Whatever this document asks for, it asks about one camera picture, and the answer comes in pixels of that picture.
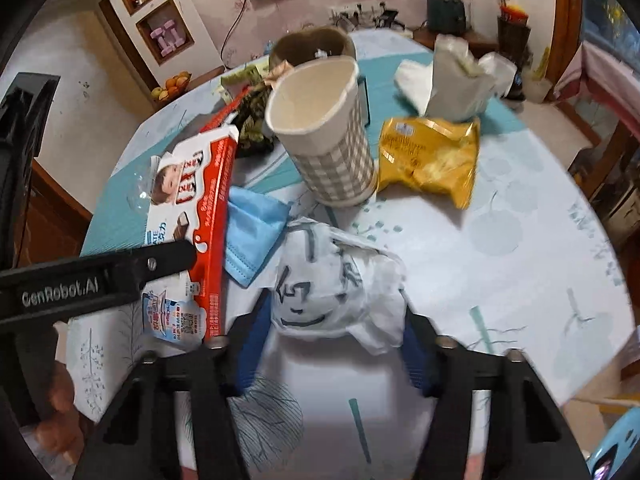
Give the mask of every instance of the dark speaker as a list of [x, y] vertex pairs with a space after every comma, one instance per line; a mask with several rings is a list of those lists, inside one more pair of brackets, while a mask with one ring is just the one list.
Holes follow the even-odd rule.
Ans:
[[465, 4], [462, 0], [427, 0], [427, 28], [462, 36], [466, 32]]

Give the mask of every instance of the blue face mask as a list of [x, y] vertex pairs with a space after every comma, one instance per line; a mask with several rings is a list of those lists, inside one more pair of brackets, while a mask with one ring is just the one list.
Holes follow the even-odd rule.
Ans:
[[290, 205], [232, 186], [226, 224], [225, 270], [242, 286], [258, 275], [287, 224]]

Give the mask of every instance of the plastic bag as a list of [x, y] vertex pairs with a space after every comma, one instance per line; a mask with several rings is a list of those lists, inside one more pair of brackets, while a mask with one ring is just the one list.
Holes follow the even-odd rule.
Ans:
[[369, 240], [309, 218], [287, 226], [271, 320], [307, 341], [351, 334], [373, 355], [402, 344], [402, 260]]
[[476, 61], [465, 40], [441, 34], [432, 64], [405, 59], [394, 79], [419, 115], [456, 123], [483, 113], [492, 96], [508, 94], [515, 73], [503, 56], [491, 52]]
[[393, 118], [380, 133], [378, 191], [401, 182], [420, 191], [449, 194], [466, 209], [476, 180], [480, 121], [453, 124], [428, 118]]

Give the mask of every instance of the checkered paper cup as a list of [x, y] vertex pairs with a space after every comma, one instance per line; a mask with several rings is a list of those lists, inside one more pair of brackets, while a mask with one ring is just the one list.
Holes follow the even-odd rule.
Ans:
[[318, 202], [347, 207], [376, 186], [358, 96], [358, 65], [333, 56], [299, 65], [278, 81], [265, 111]]

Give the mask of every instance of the window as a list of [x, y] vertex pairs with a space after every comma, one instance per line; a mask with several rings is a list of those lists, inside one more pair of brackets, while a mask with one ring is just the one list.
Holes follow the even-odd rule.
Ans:
[[582, 0], [580, 40], [606, 50], [640, 77], [640, 32], [616, 0]]

